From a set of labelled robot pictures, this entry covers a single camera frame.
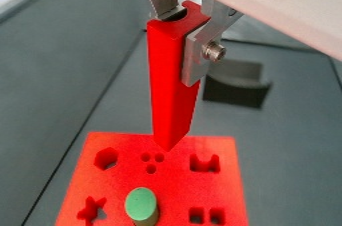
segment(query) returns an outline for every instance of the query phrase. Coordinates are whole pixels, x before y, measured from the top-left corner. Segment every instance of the square hole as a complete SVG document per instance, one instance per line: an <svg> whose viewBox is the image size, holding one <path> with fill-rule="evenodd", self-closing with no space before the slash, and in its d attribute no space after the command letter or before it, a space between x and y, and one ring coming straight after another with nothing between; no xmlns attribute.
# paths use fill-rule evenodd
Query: square hole
<svg viewBox="0 0 342 226"><path fill-rule="evenodd" d="M205 209L202 207L190 208L189 221L193 224L203 224L205 223Z"/></svg>
<svg viewBox="0 0 342 226"><path fill-rule="evenodd" d="M210 222L214 225L225 225L225 210L222 208L211 208L210 209Z"/></svg>

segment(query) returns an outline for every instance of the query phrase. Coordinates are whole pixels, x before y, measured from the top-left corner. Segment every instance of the dark gray floor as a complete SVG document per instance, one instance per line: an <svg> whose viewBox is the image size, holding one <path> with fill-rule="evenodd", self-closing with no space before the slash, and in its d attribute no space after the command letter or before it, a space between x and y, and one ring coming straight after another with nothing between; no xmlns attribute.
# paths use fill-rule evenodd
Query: dark gray floor
<svg viewBox="0 0 342 226"><path fill-rule="evenodd" d="M0 225L23 223L137 43L141 1L35 0L0 25Z"/></svg>
<svg viewBox="0 0 342 226"><path fill-rule="evenodd" d="M262 110L199 99L191 134L237 138L252 226L340 226L342 92L330 62L320 53L238 43L228 47L233 58L265 64L274 87ZM149 99L142 40L27 225L54 225L87 133L151 132Z"/></svg>

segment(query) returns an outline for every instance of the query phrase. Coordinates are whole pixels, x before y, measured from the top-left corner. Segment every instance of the green cylinder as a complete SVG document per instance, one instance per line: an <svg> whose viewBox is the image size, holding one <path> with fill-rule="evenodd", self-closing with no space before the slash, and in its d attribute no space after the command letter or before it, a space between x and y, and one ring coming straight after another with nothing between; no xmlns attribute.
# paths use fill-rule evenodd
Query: green cylinder
<svg viewBox="0 0 342 226"><path fill-rule="evenodd" d="M130 192L125 209L137 226L154 226L158 223L157 197L150 189L139 187Z"/></svg>

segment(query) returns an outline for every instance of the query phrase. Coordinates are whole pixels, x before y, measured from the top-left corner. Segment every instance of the red block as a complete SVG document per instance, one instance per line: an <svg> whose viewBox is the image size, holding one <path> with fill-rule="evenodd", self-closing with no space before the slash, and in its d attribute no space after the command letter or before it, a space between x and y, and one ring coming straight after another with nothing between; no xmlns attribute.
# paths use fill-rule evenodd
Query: red block
<svg viewBox="0 0 342 226"><path fill-rule="evenodd" d="M133 226L125 200L137 187L150 188L157 195L157 226L248 226L230 137L185 137L165 152L151 135L91 133L57 225ZM99 208L106 216L97 219Z"/></svg>
<svg viewBox="0 0 342 226"><path fill-rule="evenodd" d="M187 15L178 21L147 23L153 123L155 142L169 151L190 130L199 81L193 87L181 80L185 40L209 17L191 1Z"/></svg>

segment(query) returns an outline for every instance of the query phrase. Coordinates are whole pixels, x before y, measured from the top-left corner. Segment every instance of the black object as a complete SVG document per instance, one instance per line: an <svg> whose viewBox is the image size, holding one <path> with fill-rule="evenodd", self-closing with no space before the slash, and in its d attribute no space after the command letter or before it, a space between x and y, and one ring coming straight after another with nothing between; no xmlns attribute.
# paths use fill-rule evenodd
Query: black object
<svg viewBox="0 0 342 226"><path fill-rule="evenodd" d="M206 76L203 100L261 108L272 82L261 82L262 64L224 60L213 63Z"/></svg>

